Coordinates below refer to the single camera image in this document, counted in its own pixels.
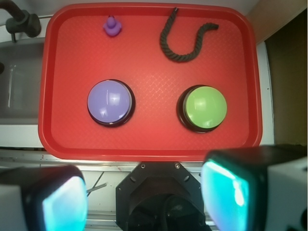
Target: green dome button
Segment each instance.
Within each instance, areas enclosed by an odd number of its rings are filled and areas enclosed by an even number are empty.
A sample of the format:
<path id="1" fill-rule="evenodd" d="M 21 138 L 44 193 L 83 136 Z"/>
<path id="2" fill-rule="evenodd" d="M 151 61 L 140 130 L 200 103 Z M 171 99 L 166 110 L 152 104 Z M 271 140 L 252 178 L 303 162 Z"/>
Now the green dome button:
<path id="1" fill-rule="evenodd" d="M 179 116 L 186 127 L 197 132 L 215 129 L 226 117 L 227 103 L 215 88 L 203 85 L 187 89 L 179 100 Z"/>

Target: tray rim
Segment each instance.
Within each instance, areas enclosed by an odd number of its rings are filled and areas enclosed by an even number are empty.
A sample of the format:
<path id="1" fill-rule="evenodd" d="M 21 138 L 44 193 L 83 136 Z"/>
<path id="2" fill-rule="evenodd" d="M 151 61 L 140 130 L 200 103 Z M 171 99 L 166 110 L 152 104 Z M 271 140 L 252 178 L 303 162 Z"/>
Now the tray rim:
<path id="1" fill-rule="evenodd" d="M 232 17 L 234 21 L 232 23 L 237 26 L 240 25 L 245 29 L 243 32 L 241 31 L 243 39 L 243 46 L 245 46 L 244 54 L 251 54 L 249 68 L 246 65 L 246 72 L 254 74 L 254 77 L 247 78 L 248 81 L 251 82 L 255 86 L 255 91 L 249 96 L 254 97 L 255 105 L 252 108 L 248 106 L 249 114 L 251 117 L 251 110 L 255 109 L 255 117 L 256 119 L 256 134 L 251 138 L 251 134 L 249 132 L 248 138 L 245 143 L 241 147 L 251 147 L 258 146 L 260 144 L 262 138 L 262 113 L 261 113 L 261 94 L 260 94 L 260 82 L 259 82 L 259 74 L 258 74 L 258 63 L 257 63 L 257 51 L 256 51 L 256 41 L 254 37 L 253 29 L 248 22 L 248 20 L 241 15 L 236 10 L 227 7 L 218 7 L 218 6 L 205 6 L 205 5 L 193 5 L 193 4 L 174 4 L 174 3 L 82 3 L 82 4 L 72 4 L 63 7 L 60 9 L 49 21 L 46 31 L 46 37 L 44 42 L 44 54 L 43 54 L 43 65 L 42 65 L 42 75 L 41 75 L 41 86 L 40 86 L 40 100 L 39 100 L 39 113 L 38 113 L 38 134 L 39 138 L 44 146 L 44 148 L 51 153 L 52 155 L 62 158 L 62 159 L 75 159 L 75 160 L 105 160 L 105 161 L 203 161 L 206 153 L 209 150 L 117 150 L 117 149 L 91 149 L 91 152 L 96 152 L 96 154 L 89 154 L 89 149 L 75 149 L 75 148 L 64 148 L 60 146 L 54 138 L 50 139 L 47 134 L 45 134 L 46 123 L 51 124 L 51 121 L 48 121 L 48 116 L 46 113 L 50 113 L 48 110 L 52 106 L 52 101 L 49 102 L 49 107 L 46 107 L 44 102 L 46 101 L 47 95 L 52 97 L 52 89 L 50 89 L 50 85 L 47 82 L 52 81 L 53 79 L 47 79 L 48 76 L 51 76 L 54 71 L 54 63 L 55 60 L 52 60 L 51 57 L 53 54 L 56 54 L 56 49 L 53 47 L 51 49 L 52 44 L 56 44 L 57 41 L 51 39 L 51 34 L 58 33 L 58 29 L 61 27 L 62 23 L 65 22 L 63 17 L 68 19 L 71 17 L 75 17 L 77 15 L 73 14 L 73 11 L 84 9 L 85 12 L 87 10 L 98 10 L 101 8 L 109 9 L 116 8 L 119 12 L 123 12 L 120 15 L 132 15 L 130 10 L 135 10 L 139 8 L 144 8 L 151 10 L 152 14 L 146 13 L 147 11 L 143 11 L 143 15 L 158 15 L 153 13 L 157 10 L 160 11 L 161 14 L 159 16 L 169 16 L 170 12 L 174 7 L 178 7 L 182 9 L 179 11 L 179 16 L 185 16 L 185 14 L 189 11 L 198 11 L 199 13 L 204 12 L 220 12 L 221 14 L 228 14 L 229 17 Z M 61 152 L 61 149 L 66 149 L 68 152 Z"/>

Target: wire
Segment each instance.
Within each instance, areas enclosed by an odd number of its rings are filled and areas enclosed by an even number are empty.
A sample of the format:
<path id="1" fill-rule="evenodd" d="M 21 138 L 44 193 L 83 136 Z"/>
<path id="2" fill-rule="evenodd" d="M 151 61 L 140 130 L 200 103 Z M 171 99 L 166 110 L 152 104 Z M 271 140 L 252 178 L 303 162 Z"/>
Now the wire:
<path id="1" fill-rule="evenodd" d="M 101 185 L 99 185 L 99 186 L 96 186 L 96 187 L 93 187 L 93 188 L 88 189 L 88 190 L 87 190 L 87 193 L 93 192 L 93 191 L 95 191 L 95 190 L 101 189 L 101 188 L 106 187 L 106 186 L 107 186 L 107 182 L 104 183 L 104 184 L 101 184 Z"/>
<path id="2" fill-rule="evenodd" d="M 104 174 L 104 172 L 102 172 L 101 173 L 101 175 L 98 177 L 98 179 L 97 179 L 97 181 L 95 182 L 95 184 L 93 185 L 93 187 L 92 188 L 95 188 L 95 186 L 97 185 L 97 183 L 100 181 L 100 179 L 102 178 L 102 176 L 103 176 L 103 174 Z M 87 195 L 87 197 L 91 194 L 91 189 L 89 189 L 88 190 L 89 192 L 88 192 L 88 195 Z"/>

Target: button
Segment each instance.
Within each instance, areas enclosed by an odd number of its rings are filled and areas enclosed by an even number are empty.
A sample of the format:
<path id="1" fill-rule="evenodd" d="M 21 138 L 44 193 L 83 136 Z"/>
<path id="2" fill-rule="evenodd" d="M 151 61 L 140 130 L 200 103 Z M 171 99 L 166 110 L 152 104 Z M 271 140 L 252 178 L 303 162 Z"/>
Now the button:
<path id="1" fill-rule="evenodd" d="M 227 103 L 217 89 L 204 85 L 188 88 L 178 101 L 178 116 L 190 130 L 207 132 L 218 127 L 227 113 Z"/>
<path id="2" fill-rule="evenodd" d="M 135 110 L 135 97 L 128 85 L 109 79 L 96 84 L 88 96 L 88 111 L 99 124 L 117 127 L 126 123 Z"/>

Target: black metal bracket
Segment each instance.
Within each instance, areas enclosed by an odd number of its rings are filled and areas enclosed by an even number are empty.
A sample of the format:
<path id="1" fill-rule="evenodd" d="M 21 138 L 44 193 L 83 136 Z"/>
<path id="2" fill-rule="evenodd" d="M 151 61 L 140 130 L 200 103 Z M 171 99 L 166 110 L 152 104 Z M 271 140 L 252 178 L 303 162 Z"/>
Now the black metal bracket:
<path id="1" fill-rule="evenodd" d="M 124 231 L 208 231 L 200 183 L 178 162 L 142 162 L 116 188 Z"/>
<path id="2" fill-rule="evenodd" d="M 6 30 L 12 36 L 12 42 L 16 42 L 15 33 L 25 32 L 30 38 L 38 36 L 41 32 L 39 17 L 36 14 L 29 14 L 28 11 L 21 10 L 11 0 L 0 0 L 0 9 L 6 10 L 12 18 L 6 20 Z"/>

